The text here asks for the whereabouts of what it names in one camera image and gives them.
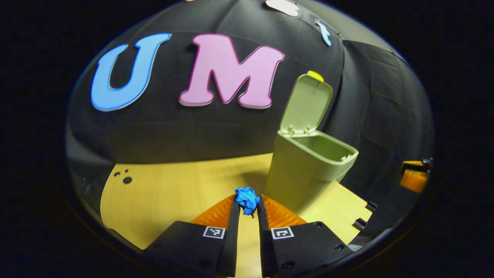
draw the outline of blue letter u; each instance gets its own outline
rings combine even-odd
[[[94,108],[100,111],[113,111],[122,109],[138,99],[148,85],[158,46],[168,41],[170,37],[170,33],[156,34],[142,38],[135,44],[139,50],[130,80],[119,89],[110,86],[110,75],[118,55],[127,48],[127,45],[118,46],[103,55],[98,61],[91,87],[91,102]]]

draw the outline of green trash can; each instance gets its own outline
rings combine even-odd
[[[295,213],[303,212],[331,181],[340,182],[359,154],[316,130],[332,94],[318,73],[299,76],[276,135],[264,194]]]

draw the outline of wooden table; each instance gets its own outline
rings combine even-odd
[[[174,221],[191,221],[238,187],[249,186],[260,195],[271,158],[272,153],[199,162],[117,164],[101,198],[103,223],[144,249]],[[126,177],[132,178],[128,184],[123,182]],[[300,217],[324,222],[348,244],[359,232],[352,226],[355,220],[368,221],[371,216],[366,204],[332,182]],[[237,244],[236,277],[262,277],[257,215],[252,219],[240,214]]]

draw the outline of trash can lid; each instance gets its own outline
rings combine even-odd
[[[333,88],[320,74],[309,71],[295,81],[280,124],[283,133],[307,134],[319,126]]]

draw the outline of letter m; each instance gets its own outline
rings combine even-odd
[[[245,93],[239,97],[243,107],[264,109],[271,106],[271,85],[278,63],[285,55],[272,47],[261,46],[239,63],[232,40],[220,34],[202,34],[192,40],[198,46],[189,87],[179,102],[185,106],[210,104],[214,94],[209,90],[214,76],[221,101],[229,103],[247,79]]]

